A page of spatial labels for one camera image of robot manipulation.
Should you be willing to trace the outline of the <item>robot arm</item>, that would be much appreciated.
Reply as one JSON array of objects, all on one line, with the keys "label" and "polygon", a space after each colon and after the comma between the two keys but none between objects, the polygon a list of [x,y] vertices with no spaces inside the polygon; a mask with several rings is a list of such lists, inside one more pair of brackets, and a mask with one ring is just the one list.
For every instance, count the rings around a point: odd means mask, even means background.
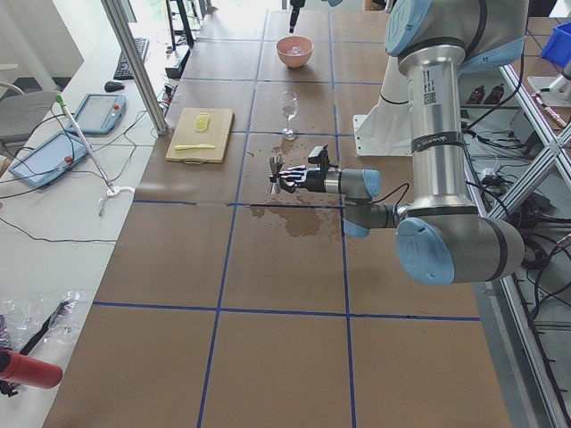
[{"label": "robot arm", "polygon": [[465,183],[458,76],[513,62],[524,49],[525,1],[399,1],[385,29],[395,87],[410,130],[414,200],[375,203],[381,186],[372,169],[339,169],[317,146],[306,164],[269,161],[273,192],[304,188],[344,197],[344,230],[363,237],[392,227],[403,269],[422,284],[489,282],[512,274],[525,246],[500,219],[483,218]]}]

